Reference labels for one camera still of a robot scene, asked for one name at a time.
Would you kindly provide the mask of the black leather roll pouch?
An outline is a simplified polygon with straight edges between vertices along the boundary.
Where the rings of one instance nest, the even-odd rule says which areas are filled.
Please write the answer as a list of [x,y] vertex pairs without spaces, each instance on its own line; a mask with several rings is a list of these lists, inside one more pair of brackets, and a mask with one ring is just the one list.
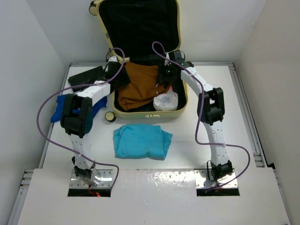
[[71,86],[93,84],[96,80],[103,78],[104,75],[103,67],[99,66],[73,75],[67,81]]

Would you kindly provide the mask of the cream yellow hard-shell suitcase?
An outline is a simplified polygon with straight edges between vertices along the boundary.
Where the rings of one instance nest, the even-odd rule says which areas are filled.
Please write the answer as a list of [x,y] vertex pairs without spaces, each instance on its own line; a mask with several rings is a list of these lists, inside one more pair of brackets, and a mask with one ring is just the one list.
[[[100,21],[111,56],[144,66],[159,66],[165,60],[156,55],[180,50],[180,13],[176,0],[94,0],[89,12]],[[153,102],[124,111],[118,103],[118,89],[113,92],[113,109],[123,119],[176,118],[188,103],[188,85],[180,79],[172,82],[178,94],[176,111],[156,111]]]

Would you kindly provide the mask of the white plastic-wrapped package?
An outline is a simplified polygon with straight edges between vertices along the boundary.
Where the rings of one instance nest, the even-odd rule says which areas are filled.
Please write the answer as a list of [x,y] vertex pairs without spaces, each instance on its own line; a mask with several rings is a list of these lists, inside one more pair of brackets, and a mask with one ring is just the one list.
[[178,108],[178,94],[169,90],[153,99],[153,106],[156,111],[176,111]]

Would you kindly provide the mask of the brown shorts with stripe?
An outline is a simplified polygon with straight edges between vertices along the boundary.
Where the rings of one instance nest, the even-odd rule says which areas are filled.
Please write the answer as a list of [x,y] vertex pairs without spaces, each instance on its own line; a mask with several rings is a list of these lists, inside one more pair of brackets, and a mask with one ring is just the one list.
[[171,82],[158,81],[158,66],[144,66],[132,62],[125,65],[130,83],[118,89],[118,103],[124,111],[139,108],[155,97],[166,93]]

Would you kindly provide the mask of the light blue t-shirt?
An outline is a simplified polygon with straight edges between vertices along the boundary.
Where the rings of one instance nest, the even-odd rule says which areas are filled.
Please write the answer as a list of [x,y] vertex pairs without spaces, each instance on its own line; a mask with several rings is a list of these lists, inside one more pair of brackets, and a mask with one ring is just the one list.
[[173,134],[157,125],[128,124],[113,132],[114,153],[120,159],[165,160]]

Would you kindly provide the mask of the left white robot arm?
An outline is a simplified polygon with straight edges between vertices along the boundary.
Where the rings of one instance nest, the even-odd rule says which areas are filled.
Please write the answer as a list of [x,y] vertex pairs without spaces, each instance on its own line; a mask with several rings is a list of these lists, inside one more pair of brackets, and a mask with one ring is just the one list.
[[123,65],[110,59],[104,73],[92,84],[77,85],[79,91],[67,94],[64,100],[60,125],[68,134],[74,152],[73,164],[76,177],[89,187],[100,184],[96,162],[92,159],[89,133],[93,126],[93,107],[101,99],[110,95],[114,84],[120,84]]

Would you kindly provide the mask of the dark blue cloth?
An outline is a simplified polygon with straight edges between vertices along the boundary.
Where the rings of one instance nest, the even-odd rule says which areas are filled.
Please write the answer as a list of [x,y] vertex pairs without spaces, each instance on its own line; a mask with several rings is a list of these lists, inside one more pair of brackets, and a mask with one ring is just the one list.
[[[60,121],[61,116],[62,116],[62,111],[63,111],[63,106],[64,106],[64,101],[65,101],[66,95],[60,95],[57,97],[57,106],[55,109],[54,114],[51,117],[51,123],[55,123]],[[98,111],[103,108],[106,107],[107,104],[107,97],[103,97],[101,100],[99,100],[98,102],[96,102],[93,105],[93,117],[96,116],[96,114],[98,113]]]

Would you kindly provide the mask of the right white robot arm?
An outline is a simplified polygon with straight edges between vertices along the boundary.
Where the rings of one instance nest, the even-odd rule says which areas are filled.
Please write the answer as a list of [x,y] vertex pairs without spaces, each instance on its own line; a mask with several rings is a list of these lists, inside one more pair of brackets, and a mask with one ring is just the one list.
[[207,83],[193,65],[189,65],[187,62],[177,63],[159,53],[157,55],[165,62],[178,66],[181,70],[181,80],[187,83],[198,96],[196,130],[199,129],[199,124],[202,122],[207,131],[209,139],[207,145],[210,146],[211,151],[211,171],[207,173],[208,180],[216,182],[218,179],[232,174],[233,166],[226,151],[222,127],[225,114],[223,90]]

